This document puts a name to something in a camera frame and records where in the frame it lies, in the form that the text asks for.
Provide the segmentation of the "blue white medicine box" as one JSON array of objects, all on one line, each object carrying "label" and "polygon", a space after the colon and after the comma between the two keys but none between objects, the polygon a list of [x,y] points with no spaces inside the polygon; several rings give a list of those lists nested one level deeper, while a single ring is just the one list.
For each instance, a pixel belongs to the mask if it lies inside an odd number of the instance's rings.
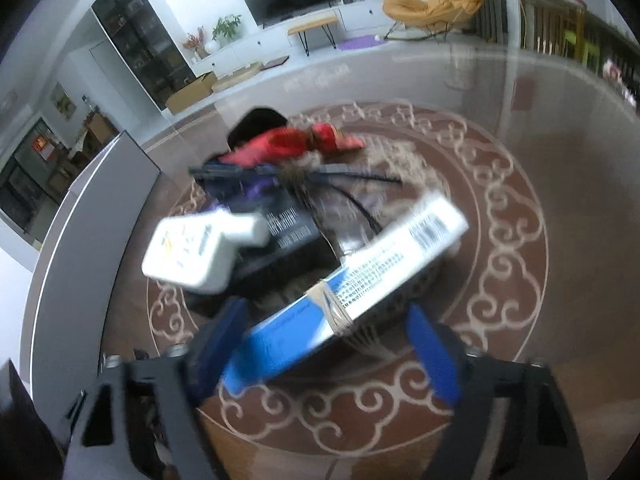
[{"label": "blue white medicine box", "polygon": [[358,322],[442,256],[469,229],[439,193],[423,196],[303,296],[251,328],[222,374],[228,393],[276,377]]}]

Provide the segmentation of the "black text box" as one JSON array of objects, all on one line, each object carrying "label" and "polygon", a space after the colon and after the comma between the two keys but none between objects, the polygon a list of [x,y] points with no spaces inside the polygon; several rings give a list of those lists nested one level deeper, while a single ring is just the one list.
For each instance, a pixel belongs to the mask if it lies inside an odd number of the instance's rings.
[{"label": "black text box", "polygon": [[230,205],[234,214],[262,214],[267,220],[267,246],[238,252],[230,286],[267,288],[314,270],[332,271],[338,258],[311,212],[293,194],[276,188],[263,196]]}]

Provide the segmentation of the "black round object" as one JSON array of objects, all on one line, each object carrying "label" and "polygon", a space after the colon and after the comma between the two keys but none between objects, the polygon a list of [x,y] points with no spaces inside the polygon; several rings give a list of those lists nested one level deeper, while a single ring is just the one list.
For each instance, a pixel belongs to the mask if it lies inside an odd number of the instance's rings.
[{"label": "black round object", "polygon": [[270,107],[254,107],[231,129],[227,143],[231,151],[247,144],[265,132],[288,125],[288,118]]}]

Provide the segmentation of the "grey white storage box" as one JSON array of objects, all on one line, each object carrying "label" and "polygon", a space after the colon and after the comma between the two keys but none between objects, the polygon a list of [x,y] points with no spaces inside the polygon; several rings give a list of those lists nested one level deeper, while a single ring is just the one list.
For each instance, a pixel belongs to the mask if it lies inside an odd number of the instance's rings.
[{"label": "grey white storage box", "polygon": [[115,278],[160,168],[128,132],[73,180],[27,294],[20,371],[40,411],[62,410],[98,370]]}]

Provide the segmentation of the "white plastic bottle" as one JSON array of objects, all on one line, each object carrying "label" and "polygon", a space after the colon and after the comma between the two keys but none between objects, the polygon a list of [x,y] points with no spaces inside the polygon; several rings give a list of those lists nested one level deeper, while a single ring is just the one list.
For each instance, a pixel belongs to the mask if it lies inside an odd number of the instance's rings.
[{"label": "white plastic bottle", "polygon": [[205,214],[167,217],[158,222],[142,259],[147,278],[179,285],[190,292],[217,295],[231,280],[238,252],[263,248],[271,238],[262,214]]}]

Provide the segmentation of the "red fabric pouch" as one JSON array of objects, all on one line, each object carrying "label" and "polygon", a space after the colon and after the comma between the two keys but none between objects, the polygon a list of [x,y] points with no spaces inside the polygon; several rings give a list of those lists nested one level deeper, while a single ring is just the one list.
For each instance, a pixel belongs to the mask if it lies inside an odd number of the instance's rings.
[{"label": "red fabric pouch", "polygon": [[314,124],[307,129],[283,126],[256,136],[234,151],[222,155],[219,160],[223,164],[254,168],[260,165],[277,165],[310,152],[333,155],[359,151],[365,145],[363,140],[326,122]]}]

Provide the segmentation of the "brown cardboard box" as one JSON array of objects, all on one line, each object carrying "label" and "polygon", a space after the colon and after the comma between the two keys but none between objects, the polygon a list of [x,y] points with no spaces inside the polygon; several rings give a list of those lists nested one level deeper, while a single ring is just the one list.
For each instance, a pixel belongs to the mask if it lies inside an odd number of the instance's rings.
[{"label": "brown cardboard box", "polygon": [[204,100],[213,93],[213,85],[218,78],[214,72],[208,72],[194,79],[185,87],[175,92],[166,102],[166,107],[173,115],[177,115],[190,106]]}]

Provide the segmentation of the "red flowers vase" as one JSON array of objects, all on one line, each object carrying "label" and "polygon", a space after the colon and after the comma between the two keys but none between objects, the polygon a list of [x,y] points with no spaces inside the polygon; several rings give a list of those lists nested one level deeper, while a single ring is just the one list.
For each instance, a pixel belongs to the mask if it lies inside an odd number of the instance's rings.
[{"label": "red flowers vase", "polygon": [[186,40],[183,41],[182,46],[186,50],[190,50],[198,55],[199,58],[206,58],[208,53],[205,50],[205,29],[200,26],[195,34],[190,32],[186,35]]}]

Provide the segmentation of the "white tv cabinet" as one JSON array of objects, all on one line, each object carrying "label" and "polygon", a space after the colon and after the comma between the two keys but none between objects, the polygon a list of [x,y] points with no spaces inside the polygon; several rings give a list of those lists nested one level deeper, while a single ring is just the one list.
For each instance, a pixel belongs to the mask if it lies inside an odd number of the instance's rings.
[{"label": "white tv cabinet", "polygon": [[[254,62],[269,62],[275,58],[288,55],[306,56],[303,47],[296,36],[288,36],[288,30],[300,23],[336,14],[340,22],[331,27],[336,45],[341,42],[364,35],[383,36],[393,25],[382,11],[382,2],[376,0],[360,1],[356,3],[340,4],[323,10],[307,13],[290,18],[266,28],[258,28],[256,32],[244,35],[221,47],[201,61],[193,63],[191,68],[195,76],[214,72],[222,76],[241,66]],[[329,40],[320,29],[311,30],[307,34],[311,51],[328,48],[332,50]]]}]

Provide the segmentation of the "green potted plant left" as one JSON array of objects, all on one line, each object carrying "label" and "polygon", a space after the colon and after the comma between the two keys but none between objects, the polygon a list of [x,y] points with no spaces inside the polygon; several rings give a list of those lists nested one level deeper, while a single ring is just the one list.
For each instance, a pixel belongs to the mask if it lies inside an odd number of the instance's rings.
[{"label": "green potted plant left", "polygon": [[241,23],[241,14],[228,14],[218,18],[212,30],[212,39],[228,44],[239,35]]}]

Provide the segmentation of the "wooden slatted shelf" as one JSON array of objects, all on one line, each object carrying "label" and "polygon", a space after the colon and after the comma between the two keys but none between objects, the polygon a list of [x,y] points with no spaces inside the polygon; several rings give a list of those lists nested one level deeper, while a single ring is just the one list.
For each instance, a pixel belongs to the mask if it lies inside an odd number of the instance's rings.
[{"label": "wooden slatted shelf", "polygon": [[573,60],[639,106],[639,46],[573,0],[518,0],[521,47]]}]

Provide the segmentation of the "purple floor mat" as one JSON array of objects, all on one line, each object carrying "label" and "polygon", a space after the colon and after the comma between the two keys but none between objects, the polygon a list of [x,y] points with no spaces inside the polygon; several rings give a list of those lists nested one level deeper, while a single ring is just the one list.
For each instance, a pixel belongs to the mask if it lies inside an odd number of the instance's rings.
[{"label": "purple floor mat", "polygon": [[358,51],[381,47],[386,41],[378,35],[364,35],[347,39],[337,45],[340,51]]}]

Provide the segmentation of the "dark glass display cabinet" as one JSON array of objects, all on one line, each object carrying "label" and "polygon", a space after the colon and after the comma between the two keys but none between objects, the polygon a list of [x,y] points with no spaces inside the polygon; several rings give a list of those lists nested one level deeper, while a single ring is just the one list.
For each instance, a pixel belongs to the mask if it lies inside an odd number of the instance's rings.
[{"label": "dark glass display cabinet", "polygon": [[195,76],[149,0],[96,0],[92,10],[115,49],[160,109]]}]

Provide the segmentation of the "yellow lounge chair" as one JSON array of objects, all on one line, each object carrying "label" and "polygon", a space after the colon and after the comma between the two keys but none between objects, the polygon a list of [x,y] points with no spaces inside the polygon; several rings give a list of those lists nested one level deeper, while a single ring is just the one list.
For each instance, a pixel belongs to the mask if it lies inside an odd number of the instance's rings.
[{"label": "yellow lounge chair", "polygon": [[392,38],[401,27],[426,32],[425,39],[443,36],[463,27],[486,0],[383,0],[382,11],[393,21],[384,35]]}]

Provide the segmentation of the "wooden bench black legs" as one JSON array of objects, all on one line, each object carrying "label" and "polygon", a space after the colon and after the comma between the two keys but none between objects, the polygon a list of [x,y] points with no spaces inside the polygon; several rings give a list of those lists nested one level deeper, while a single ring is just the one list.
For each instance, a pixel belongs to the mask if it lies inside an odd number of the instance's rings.
[{"label": "wooden bench black legs", "polygon": [[331,27],[337,25],[340,22],[336,14],[324,16],[323,18],[317,18],[316,20],[300,23],[288,30],[288,36],[296,36],[306,56],[310,55],[309,42],[307,34],[311,30],[320,29],[329,40],[331,47],[336,50],[337,45],[332,32]]}]

